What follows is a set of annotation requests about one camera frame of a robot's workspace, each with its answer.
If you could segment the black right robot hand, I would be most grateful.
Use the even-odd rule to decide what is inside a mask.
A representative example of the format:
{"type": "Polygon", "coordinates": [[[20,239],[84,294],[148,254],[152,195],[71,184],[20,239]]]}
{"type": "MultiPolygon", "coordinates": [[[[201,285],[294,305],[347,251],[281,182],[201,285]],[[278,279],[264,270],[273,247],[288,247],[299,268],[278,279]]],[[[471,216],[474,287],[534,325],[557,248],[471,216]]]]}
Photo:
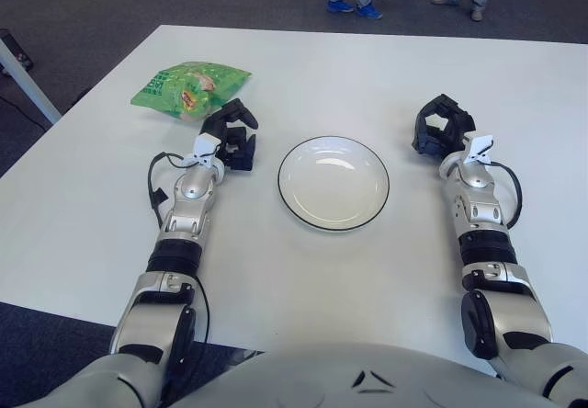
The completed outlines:
{"type": "Polygon", "coordinates": [[[465,133],[475,130],[473,117],[461,109],[454,99],[441,94],[424,105],[417,114],[412,147],[419,154],[443,159],[451,153],[464,151],[465,133]],[[433,115],[447,120],[443,129],[427,123],[426,120],[433,115]]]}

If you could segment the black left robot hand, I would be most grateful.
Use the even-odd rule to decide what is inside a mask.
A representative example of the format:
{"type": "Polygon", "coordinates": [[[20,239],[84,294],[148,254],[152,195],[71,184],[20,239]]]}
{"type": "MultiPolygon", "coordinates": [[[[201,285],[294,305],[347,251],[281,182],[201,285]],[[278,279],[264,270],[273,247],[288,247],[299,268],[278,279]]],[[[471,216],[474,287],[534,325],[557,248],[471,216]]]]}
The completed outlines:
{"type": "Polygon", "coordinates": [[[220,139],[215,152],[231,170],[251,171],[256,146],[256,135],[247,135],[248,129],[257,130],[258,121],[240,98],[224,104],[203,123],[200,132],[220,139]]]}

